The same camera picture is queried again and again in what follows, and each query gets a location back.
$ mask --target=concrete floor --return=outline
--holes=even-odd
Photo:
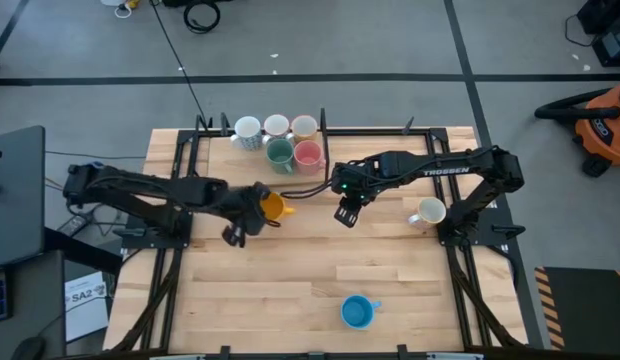
[[[209,117],[221,111],[231,121],[248,114],[293,116],[318,113],[323,106],[331,125],[403,125],[410,116],[421,126],[487,125],[492,143],[517,154],[523,166],[526,185],[508,201],[515,223],[528,229],[519,243],[526,277],[535,288],[531,272],[539,265],[620,270],[620,168],[599,179],[585,177],[570,135],[532,116],[541,104],[615,84],[590,80],[620,68],[602,68],[591,49],[563,37],[563,20],[584,2],[235,0],[219,5],[221,24],[207,35],[188,32],[181,9],[161,6],[159,12],[191,76],[272,75],[275,70],[279,75],[381,76],[370,81],[201,80],[194,91]],[[449,22],[451,4],[467,50],[465,69]],[[18,0],[0,0],[0,34],[17,5]],[[197,109],[187,86],[162,85],[182,73],[150,5],[142,2],[125,20],[112,11],[97,0],[29,0],[1,49],[0,80],[29,79],[35,86],[0,86],[0,133],[40,124],[47,130],[48,150],[122,156],[144,155],[153,128],[193,125]],[[570,31],[587,40],[578,23]],[[408,73],[458,76],[440,82],[389,76]],[[463,81],[473,79],[472,73],[594,75],[570,82],[525,76],[516,78],[522,82],[481,81],[473,98]],[[121,77],[145,80],[116,79]],[[95,78],[128,84],[94,85]],[[62,85],[69,79],[84,85]],[[82,161],[49,155],[46,174],[63,182],[67,166]],[[140,160],[111,163],[141,168]],[[112,216],[107,209],[99,214],[102,221]],[[57,227],[68,217],[60,194],[46,189],[47,226]],[[91,244],[114,239],[102,239],[96,229],[81,238]],[[533,299],[541,320],[536,293]],[[548,346],[547,333],[541,334]],[[70,351],[97,349],[100,341],[97,334]]]

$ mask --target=wooden table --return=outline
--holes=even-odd
[[[451,151],[477,146],[471,127],[447,130]],[[169,176],[177,133],[153,131],[144,173]],[[330,138],[332,163],[388,150],[427,153],[423,137]],[[322,175],[276,175],[263,153],[235,150],[227,138],[201,140],[197,172],[233,186],[260,180],[274,191],[322,181]],[[465,197],[481,179],[466,175],[458,180]],[[449,204],[446,180],[444,188]],[[283,219],[281,228],[266,227],[248,238],[244,249],[220,238],[225,220],[195,215],[191,246],[182,261],[170,352],[218,353],[222,345],[230,345],[233,353],[394,352],[398,344],[407,344],[409,351],[462,350],[445,250],[435,230],[420,232],[407,223],[426,196],[434,196],[431,179],[386,191],[361,211],[352,229],[332,218],[339,197],[330,191],[289,201],[297,213]],[[474,253],[486,303],[525,342],[507,261],[482,247]],[[154,259],[155,250],[144,250],[122,269],[104,348],[118,343],[145,307]],[[369,330],[351,330],[342,323],[339,307],[351,294],[383,303]],[[474,310],[467,298],[466,303],[478,344]],[[162,309],[159,314],[155,345]]]

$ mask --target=blue cup lying on side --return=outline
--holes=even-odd
[[[341,305],[341,320],[353,329],[363,330],[374,320],[374,309],[381,302],[372,302],[363,295],[348,296]]]

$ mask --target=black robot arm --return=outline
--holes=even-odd
[[[259,200],[266,198],[270,190],[258,182],[230,188],[219,179],[164,179],[96,164],[71,165],[68,173],[63,188],[68,206],[102,203],[142,219],[167,238],[179,238],[187,231],[181,220],[191,212],[229,220],[232,226],[226,227],[222,235],[233,246],[245,246],[245,234],[259,234],[266,223]],[[136,195],[167,201],[153,205]]]
[[[471,235],[481,210],[500,194],[514,192],[524,183],[517,157],[496,146],[434,155],[387,151],[335,164],[332,191],[344,194],[335,218],[353,227],[361,208],[385,190],[423,177],[462,174],[478,174],[483,182],[467,199],[451,206],[440,230],[445,228],[465,237]]]

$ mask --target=orange mug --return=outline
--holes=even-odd
[[[265,213],[265,217],[271,221],[277,221],[285,214],[292,214],[295,212],[293,208],[286,207],[286,202],[281,195],[271,192],[267,198],[260,200],[259,204],[261,209]]]

